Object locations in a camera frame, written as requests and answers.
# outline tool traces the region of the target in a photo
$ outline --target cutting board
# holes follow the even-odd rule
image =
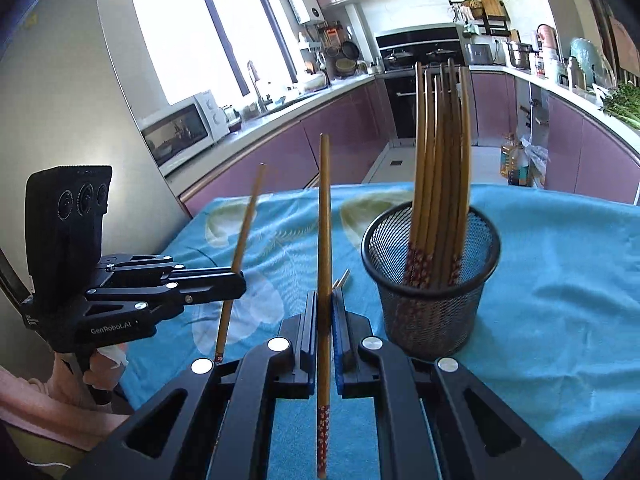
[[[488,17],[507,18],[507,11],[504,9],[502,0],[480,0],[484,7],[484,12]]]

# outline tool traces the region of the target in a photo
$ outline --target wire mesh pen holder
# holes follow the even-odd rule
[[[491,221],[470,207],[457,283],[418,288],[403,283],[412,203],[382,213],[367,228],[360,254],[376,282],[386,336],[409,355],[425,360],[453,354],[474,326],[484,282],[500,256],[500,238]]]

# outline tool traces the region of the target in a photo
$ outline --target countertop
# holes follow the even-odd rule
[[[210,173],[220,164],[229,160],[263,136],[270,134],[287,123],[294,123],[298,117],[313,111],[314,108],[337,98],[359,86],[373,81],[372,75],[353,76],[332,85],[311,97],[295,103],[284,110],[275,112],[242,124],[242,129],[229,134],[189,162],[167,175],[166,181],[175,196],[179,196]]]
[[[597,102],[594,94],[589,94],[577,88],[574,89],[574,92],[571,92],[567,87],[558,86],[549,79],[531,75],[528,70],[520,70],[502,65],[472,65],[469,67],[469,70],[471,70],[471,72],[503,72],[511,74],[556,94],[558,97],[561,97],[576,108],[582,110],[595,121],[606,126],[640,156],[640,133],[601,111],[601,105]]]

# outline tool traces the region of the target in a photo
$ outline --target wooden chopstick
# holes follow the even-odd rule
[[[429,225],[426,229],[425,252],[427,258],[431,262],[430,278],[424,283],[429,286],[433,281],[434,256],[436,251],[436,242],[438,240],[438,225],[440,224],[440,199],[442,195],[442,171],[444,157],[444,131],[442,129],[442,82],[440,75],[436,75],[434,83],[434,149],[433,149],[433,190],[431,193],[431,207],[429,214]]]
[[[426,78],[426,148],[424,158],[424,183],[422,185],[422,211],[420,213],[420,227],[418,229],[418,239],[416,241],[417,250],[422,251],[423,263],[418,286],[428,286],[431,275],[431,264],[433,250],[429,250],[427,239],[429,232],[430,219],[434,213],[431,204],[431,198],[436,188],[436,119],[435,119],[435,95],[433,87],[433,78],[427,74]]]
[[[442,149],[442,180],[440,189],[440,215],[436,231],[436,247],[433,253],[433,273],[430,286],[440,286],[444,267],[446,279],[449,277],[450,257],[446,258],[447,239],[449,233],[449,211],[451,201],[451,128],[450,128],[450,97],[449,78],[444,63],[440,64],[440,91],[438,92],[439,106],[436,126],[441,128],[443,137]]]
[[[254,187],[251,191],[251,198],[244,210],[244,218],[242,219],[242,227],[240,228],[240,234],[238,235],[238,243],[236,244],[236,250],[234,251],[234,259],[231,263],[231,270],[233,272],[240,272],[242,265],[242,257],[244,256],[244,249],[246,248],[246,241],[249,237],[249,229],[251,228],[251,222],[254,219],[255,204],[260,194],[260,188],[262,187],[262,180],[264,178],[264,170],[266,166],[260,164],[258,166],[258,173],[255,177]],[[218,338],[216,339],[216,354],[214,362],[220,364],[225,353],[226,335],[229,331],[229,322],[231,321],[231,308],[233,307],[234,300],[225,300],[222,303],[222,311],[220,312],[220,324],[218,326]]]
[[[466,224],[469,212],[469,187],[471,184],[471,131],[469,107],[469,79],[467,67],[460,67],[460,93],[462,94],[462,127],[460,131],[460,202],[458,211],[458,231],[454,247],[454,261],[449,285],[455,285],[460,277],[462,256],[465,250]]]
[[[420,266],[420,252],[416,246],[420,231],[420,215],[423,210],[422,187],[424,185],[424,156],[425,156],[425,121],[424,121],[424,72],[422,64],[415,64],[415,178],[414,178],[414,202],[411,212],[411,226],[409,229],[409,247],[405,264],[404,281],[411,283],[415,267]]]
[[[331,178],[329,137],[320,135],[320,190],[318,205],[318,420],[316,467],[326,478],[331,392]]]
[[[443,256],[443,267],[440,275],[440,286],[446,287],[449,285],[451,279],[451,271],[456,261],[455,247],[456,239],[458,237],[458,214],[460,207],[460,133],[462,130],[460,121],[460,108],[458,100],[458,90],[456,87],[456,67],[453,63],[453,59],[449,59],[447,63],[447,75],[449,91],[447,93],[446,103],[446,119],[449,132],[449,146],[451,151],[449,153],[449,213],[448,215],[448,230],[447,238]]]

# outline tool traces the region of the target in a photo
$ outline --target water heater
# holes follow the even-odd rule
[[[289,0],[289,3],[300,25],[324,22],[318,0]]]

